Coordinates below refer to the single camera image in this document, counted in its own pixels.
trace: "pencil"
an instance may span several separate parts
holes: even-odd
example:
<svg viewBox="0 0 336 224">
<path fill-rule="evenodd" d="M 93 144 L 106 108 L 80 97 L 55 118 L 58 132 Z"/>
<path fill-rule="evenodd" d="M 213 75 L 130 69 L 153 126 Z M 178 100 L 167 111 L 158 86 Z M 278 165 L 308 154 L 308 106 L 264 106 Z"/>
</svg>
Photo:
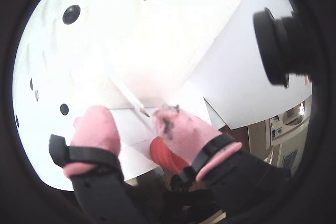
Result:
<svg viewBox="0 0 336 224">
<path fill-rule="evenodd" d="M 108 63 L 107 60 L 107 52 L 104 45 L 102 45 L 102 53 L 104 59 L 104 65 L 106 74 L 109 76 L 110 80 L 114 83 L 114 85 L 119 89 L 119 91 L 124 95 L 124 97 L 134 106 L 134 108 L 140 111 L 145 116 L 148 116 L 148 113 L 145 110 L 144 105 L 140 102 L 140 100 L 132 93 L 132 91 L 125 85 L 125 83 L 115 74 L 115 71 L 111 64 Z"/>
</svg>

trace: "dirty glove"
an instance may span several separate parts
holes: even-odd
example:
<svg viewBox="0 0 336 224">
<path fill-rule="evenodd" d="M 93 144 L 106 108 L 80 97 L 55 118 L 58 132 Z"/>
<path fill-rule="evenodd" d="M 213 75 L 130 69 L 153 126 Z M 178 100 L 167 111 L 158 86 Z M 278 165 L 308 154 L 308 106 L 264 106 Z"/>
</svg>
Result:
<svg viewBox="0 0 336 224">
<path fill-rule="evenodd" d="M 162 107 L 154 112 L 152 120 L 158 136 L 168 148 L 189 164 L 192 164 L 205 144 L 221 134 L 211 125 L 179 107 Z M 240 142 L 227 145 L 200 170 L 196 180 L 201 180 L 207 172 L 240 148 Z"/>
</svg>

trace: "pink glove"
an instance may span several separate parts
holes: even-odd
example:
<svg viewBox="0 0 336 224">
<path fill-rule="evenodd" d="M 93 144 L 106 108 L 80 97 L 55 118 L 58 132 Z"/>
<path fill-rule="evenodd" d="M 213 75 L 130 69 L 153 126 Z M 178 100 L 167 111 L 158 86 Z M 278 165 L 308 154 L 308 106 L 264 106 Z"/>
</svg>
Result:
<svg viewBox="0 0 336 224">
<path fill-rule="evenodd" d="M 172 106 L 165 106 L 155 111 L 153 125 L 168 148 L 189 164 L 207 142 L 221 134 L 200 118 Z M 226 146 L 200 170 L 196 180 L 201 180 L 207 172 L 240 148 L 240 142 Z"/>
<path fill-rule="evenodd" d="M 76 128 L 70 145 L 96 147 L 120 153 L 120 139 L 111 112 L 103 106 L 90 107 L 82 117 L 74 121 Z M 64 175 L 70 177 L 75 174 L 86 173 L 96 165 L 85 163 L 71 163 L 63 168 Z"/>
</svg>

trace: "orange object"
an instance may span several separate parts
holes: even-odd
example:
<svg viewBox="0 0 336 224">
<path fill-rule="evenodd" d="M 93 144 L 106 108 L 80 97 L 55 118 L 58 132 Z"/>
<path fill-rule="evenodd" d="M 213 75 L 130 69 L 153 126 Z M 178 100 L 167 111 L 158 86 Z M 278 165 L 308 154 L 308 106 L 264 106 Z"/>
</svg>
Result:
<svg viewBox="0 0 336 224">
<path fill-rule="evenodd" d="M 159 136 L 152 141 L 149 152 L 155 163 L 177 174 L 189 165 L 187 161 L 173 153 Z"/>
</svg>

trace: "black strap buckle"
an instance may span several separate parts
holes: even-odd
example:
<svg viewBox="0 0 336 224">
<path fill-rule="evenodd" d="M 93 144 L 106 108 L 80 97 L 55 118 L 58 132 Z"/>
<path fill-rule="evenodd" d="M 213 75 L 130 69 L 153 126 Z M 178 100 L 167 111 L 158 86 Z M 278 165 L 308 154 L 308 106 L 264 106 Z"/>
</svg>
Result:
<svg viewBox="0 0 336 224">
<path fill-rule="evenodd" d="M 74 162 L 96 164 L 108 168 L 107 170 L 103 169 L 105 172 L 118 171 L 119 177 L 123 181 L 118 157 L 110 151 L 94 147 L 67 146 L 64 137 L 52 134 L 49 141 L 49 153 L 52 161 L 62 168 Z"/>
<path fill-rule="evenodd" d="M 227 134 L 223 133 L 212 140 L 210 140 L 203 148 L 200 150 L 196 158 L 194 159 L 191 166 L 184 167 L 179 176 L 185 183 L 195 181 L 196 175 L 203 168 L 203 166 L 208 163 L 208 161 L 221 149 L 230 143 L 233 143 L 235 139 Z"/>
</svg>

